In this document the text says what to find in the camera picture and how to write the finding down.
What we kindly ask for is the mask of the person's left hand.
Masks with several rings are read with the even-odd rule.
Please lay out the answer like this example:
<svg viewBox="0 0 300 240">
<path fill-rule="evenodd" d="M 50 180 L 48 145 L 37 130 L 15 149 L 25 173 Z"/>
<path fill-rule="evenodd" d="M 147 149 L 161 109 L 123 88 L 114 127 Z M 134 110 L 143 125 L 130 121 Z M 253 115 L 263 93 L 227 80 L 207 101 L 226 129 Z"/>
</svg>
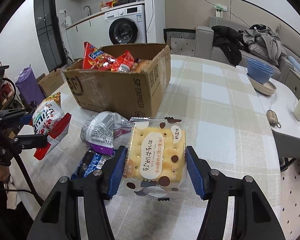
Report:
<svg viewBox="0 0 300 240">
<path fill-rule="evenodd" d="M 10 169 L 8 166 L 0 165 L 0 181 L 5 182 L 10 176 Z"/>
</svg>

